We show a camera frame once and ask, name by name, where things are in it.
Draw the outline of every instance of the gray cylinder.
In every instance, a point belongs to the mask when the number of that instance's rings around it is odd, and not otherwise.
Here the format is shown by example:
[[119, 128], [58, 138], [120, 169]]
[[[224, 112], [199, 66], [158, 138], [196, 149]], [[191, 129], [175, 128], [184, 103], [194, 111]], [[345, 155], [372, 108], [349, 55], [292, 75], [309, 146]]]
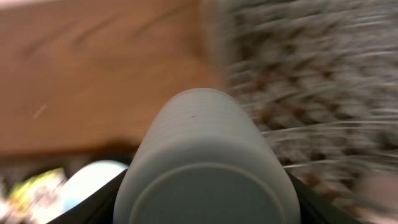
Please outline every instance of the gray cylinder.
[[300, 223], [289, 177], [238, 103], [198, 88], [159, 112], [120, 186], [114, 223]]

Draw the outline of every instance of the wooden board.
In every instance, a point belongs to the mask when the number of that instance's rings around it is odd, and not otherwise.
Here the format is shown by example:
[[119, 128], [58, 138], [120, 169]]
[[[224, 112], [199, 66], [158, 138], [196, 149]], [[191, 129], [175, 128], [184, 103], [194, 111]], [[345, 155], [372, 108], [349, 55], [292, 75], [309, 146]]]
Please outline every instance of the wooden board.
[[162, 105], [221, 88], [196, 0], [63, 0], [0, 11], [0, 156], [140, 141]]

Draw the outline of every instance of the wooden table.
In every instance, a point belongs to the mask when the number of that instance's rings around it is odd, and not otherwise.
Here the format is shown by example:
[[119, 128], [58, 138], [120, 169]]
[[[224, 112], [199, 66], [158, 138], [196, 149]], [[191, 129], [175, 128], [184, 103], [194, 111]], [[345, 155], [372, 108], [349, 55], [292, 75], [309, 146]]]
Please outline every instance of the wooden table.
[[221, 88], [197, 0], [63, 0], [0, 11], [0, 157], [139, 142], [162, 105]]

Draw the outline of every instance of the brown wooden surface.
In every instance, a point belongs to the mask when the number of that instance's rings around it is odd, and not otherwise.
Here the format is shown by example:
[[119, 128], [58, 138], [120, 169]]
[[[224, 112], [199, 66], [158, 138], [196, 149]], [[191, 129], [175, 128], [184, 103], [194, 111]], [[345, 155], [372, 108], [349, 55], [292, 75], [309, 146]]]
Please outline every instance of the brown wooden surface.
[[139, 141], [162, 105], [221, 88], [199, 0], [63, 0], [0, 11], [0, 156]]

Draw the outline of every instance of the black object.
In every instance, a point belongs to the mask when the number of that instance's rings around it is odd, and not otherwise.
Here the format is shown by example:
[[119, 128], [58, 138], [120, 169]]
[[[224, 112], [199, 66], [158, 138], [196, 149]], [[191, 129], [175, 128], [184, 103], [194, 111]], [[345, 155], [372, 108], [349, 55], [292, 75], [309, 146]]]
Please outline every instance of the black object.
[[[65, 212], [49, 224], [110, 224], [113, 207], [119, 186], [126, 170], [88, 197], [81, 204]], [[338, 210], [312, 190], [307, 188], [292, 174], [287, 173], [297, 192], [301, 209], [301, 223], [319, 224], [359, 224], [360, 222]]]

